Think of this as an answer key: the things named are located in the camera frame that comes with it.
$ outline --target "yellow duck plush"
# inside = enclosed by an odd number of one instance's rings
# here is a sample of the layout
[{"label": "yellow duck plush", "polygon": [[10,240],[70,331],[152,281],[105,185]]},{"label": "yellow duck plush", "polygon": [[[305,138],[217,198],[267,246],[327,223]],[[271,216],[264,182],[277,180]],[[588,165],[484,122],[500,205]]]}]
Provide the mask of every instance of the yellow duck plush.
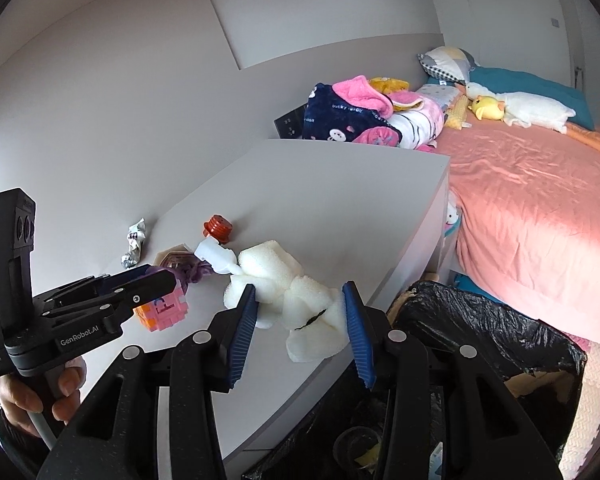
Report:
[{"label": "yellow duck plush", "polygon": [[495,97],[478,95],[474,102],[469,106],[479,121],[492,119],[500,121],[504,117],[504,101],[498,101]]}]

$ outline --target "teal pillow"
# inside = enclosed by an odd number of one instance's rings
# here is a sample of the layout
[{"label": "teal pillow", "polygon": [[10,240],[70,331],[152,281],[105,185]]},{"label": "teal pillow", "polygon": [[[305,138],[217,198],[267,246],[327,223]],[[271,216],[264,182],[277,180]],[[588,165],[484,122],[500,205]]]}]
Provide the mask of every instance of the teal pillow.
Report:
[{"label": "teal pillow", "polygon": [[514,72],[505,68],[485,68],[483,66],[474,68],[471,72],[471,82],[486,86],[495,94],[526,92],[550,97],[576,111],[576,116],[569,119],[571,122],[591,131],[596,128],[584,95],[575,88],[542,79],[527,72]]}]

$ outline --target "yellow plush toy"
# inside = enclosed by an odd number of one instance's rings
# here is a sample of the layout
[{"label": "yellow plush toy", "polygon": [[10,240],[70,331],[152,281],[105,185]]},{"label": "yellow plush toy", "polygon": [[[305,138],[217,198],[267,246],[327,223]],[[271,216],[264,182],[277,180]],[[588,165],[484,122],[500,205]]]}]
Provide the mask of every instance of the yellow plush toy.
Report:
[{"label": "yellow plush toy", "polygon": [[495,97],[478,95],[474,102],[469,106],[479,121],[492,119],[500,121],[504,117],[504,101],[498,101]]},{"label": "yellow plush toy", "polygon": [[369,84],[374,90],[385,95],[409,89],[409,83],[393,77],[375,77],[369,80]]}]

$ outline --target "pink blanket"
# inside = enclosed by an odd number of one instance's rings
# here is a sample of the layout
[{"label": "pink blanket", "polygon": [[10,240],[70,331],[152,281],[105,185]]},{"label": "pink blanket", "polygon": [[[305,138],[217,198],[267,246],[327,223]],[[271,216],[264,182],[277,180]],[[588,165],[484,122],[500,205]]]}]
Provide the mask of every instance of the pink blanket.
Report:
[{"label": "pink blanket", "polygon": [[464,214],[461,265],[520,312],[600,343],[600,153],[539,126],[469,121],[438,137]]}]

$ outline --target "white desk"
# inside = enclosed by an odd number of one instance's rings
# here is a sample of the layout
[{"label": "white desk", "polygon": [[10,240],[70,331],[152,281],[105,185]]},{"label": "white desk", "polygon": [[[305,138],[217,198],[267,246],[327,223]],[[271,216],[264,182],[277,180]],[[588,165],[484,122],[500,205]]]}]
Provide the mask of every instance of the white desk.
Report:
[{"label": "white desk", "polygon": [[[203,222],[221,214],[234,224],[228,246],[236,253],[275,239],[309,276],[330,287],[354,280],[363,301],[386,310],[440,243],[447,168],[446,156],[410,150],[266,140],[166,212],[149,233],[143,262],[180,243],[195,248]],[[107,272],[120,272],[119,264]],[[126,323],[121,338],[85,356],[84,391],[125,346],[153,351],[205,328],[224,308],[227,283],[227,276],[212,276],[190,286],[189,313],[170,329],[150,333],[135,319]],[[230,478],[272,449],[351,360],[347,348],[323,362],[295,364],[287,336],[279,324],[256,329],[242,379],[231,393],[213,397]]]}]

